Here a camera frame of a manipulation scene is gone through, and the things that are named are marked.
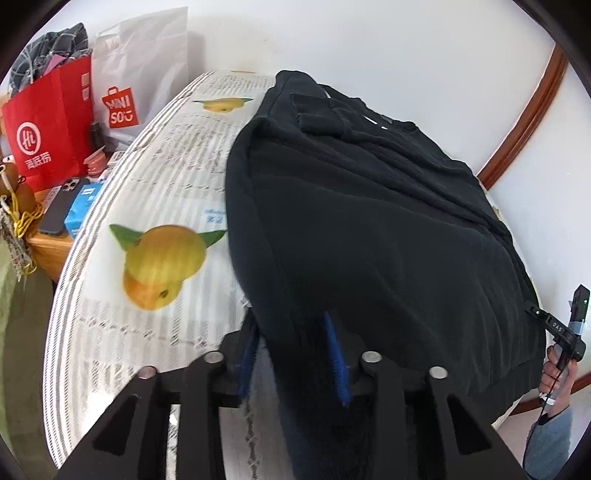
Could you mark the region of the right forearm blue sleeve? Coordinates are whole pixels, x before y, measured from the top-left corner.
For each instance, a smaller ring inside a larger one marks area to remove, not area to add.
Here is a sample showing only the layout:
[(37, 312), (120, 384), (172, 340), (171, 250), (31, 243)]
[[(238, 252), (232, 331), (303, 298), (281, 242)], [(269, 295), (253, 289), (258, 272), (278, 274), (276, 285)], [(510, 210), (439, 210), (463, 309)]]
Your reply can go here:
[(544, 414), (529, 432), (523, 469), (530, 479), (554, 479), (569, 458), (572, 411), (569, 407), (549, 417)]

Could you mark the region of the person's right hand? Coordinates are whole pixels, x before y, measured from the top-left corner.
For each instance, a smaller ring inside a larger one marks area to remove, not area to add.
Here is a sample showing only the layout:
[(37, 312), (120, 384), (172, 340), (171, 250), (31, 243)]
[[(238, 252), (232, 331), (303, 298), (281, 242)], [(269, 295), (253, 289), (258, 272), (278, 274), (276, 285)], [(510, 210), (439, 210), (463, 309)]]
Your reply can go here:
[(571, 391), (578, 373), (578, 363), (574, 360), (569, 361), (564, 371), (558, 368), (560, 354), (556, 348), (557, 345), (553, 345), (547, 349), (547, 360), (543, 365), (538, 387), (541, 395), (554, 400), (552, 405), (544, 407), (544, 415), (548, 418), (559, 415), (569, 406)]

